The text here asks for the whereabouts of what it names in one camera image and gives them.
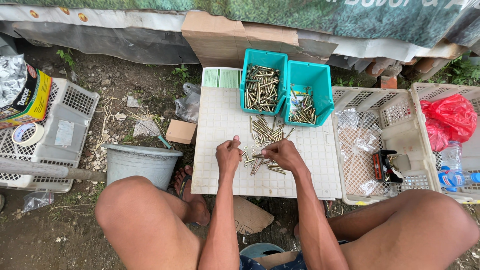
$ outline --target water bottle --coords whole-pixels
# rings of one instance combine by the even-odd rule
[[[450,170],[443,166],[438,172],[440,185],[447,191],[456,192],[457,187],[466,187],[474,183],[480,183],[480,173],[471,173],[463,170]]]
[[[447,147],[440,153],[442,155],[441,167],[448,167],[449,170],[462,169],[462,144],[460,142],[448,141]]]

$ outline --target foot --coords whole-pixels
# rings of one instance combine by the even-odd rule
[[[193,168],[190,165],[185,166],[185,169],[180,168],[179,171],[175,172],[176,182],[174,186],[175,190],[177,191],[177,195],[180,195],[181,182],[187,174],[193,174]],[[201,194],[190,193],[191,186],[192,180],[190,179],[187,181],[183,189],[182,200],[189,205],[189,216],[191,217],[191,220],[198,223],[200,226],[206,226],[210,221],[210,212],[208,211],[207,203]]]
[[[320,201],[320,203],[322,204],[323,209],[324,209],[324,213],[325,213],[324,203],[323,203],[322,201]],[[333,204],[333,201],[328,201],[328,206],[329,206],[329,208],[332,208],[332,204]],[[298,223],[297,223],[297,225],[295,225],[295,228],[293,229],[293,235],[295,236],[295,238],[296,238],[297,240],[300,241],[300,226],[299,226]]]

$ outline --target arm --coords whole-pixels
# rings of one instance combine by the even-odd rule
[[[286,139],[264,149],[265,158],[275,160],[280,167],[292,172],[297,186],[300,238],[307,268],[348,269],[335,235],[325,217],[323,205],[317,198],[312,177],[295,145]]]
[[[242,151],[238,149],[239,137],[226,141],[216,148],[216,159],[220,177],[218,192],[212,212],[199,270],[237,270],[240,266],[237,231],[233,220],[233,176],[241,161]]]

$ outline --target tape roll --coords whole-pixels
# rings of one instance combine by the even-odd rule
[[[29,130],[35,128],[34,133],[30,138],[28,138],[25,141],[22,141],[22,137],[24,133]],[[12,133],[12,141],[18,145],[21,145],[23,147],[27,147],[30,145],[34,145],[37,143],[43,136],[43,133],[45,130],[43,129],[43,126],[37,124],[37,123],[28,123],[28,124],[23,124],[19,125],[14,132]]]

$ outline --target white tile board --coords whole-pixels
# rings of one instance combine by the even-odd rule
[[[250,133],[250,114],[240,108],[238,89],[203,87],[200,99],[200,113],[193,163],[192,193],[216,194],[218,189],[218,164],[215,158],[216,147],[240,136],[243,150],[248,146],[250,154],[254,139]],[[273,116],[264,116],[273,124]],[[312,181],[317,196],[322,199],[341,198],[340,175],[338,171],[332,119],[318,128],[287,125],[283,130],[302,156],[312,173]],[[251,168],[239,164],[233,179],[233,195],[297,197],[295,181],[290,172],[286,175],[268,170],[262,165],[255,175],[250,176]]]

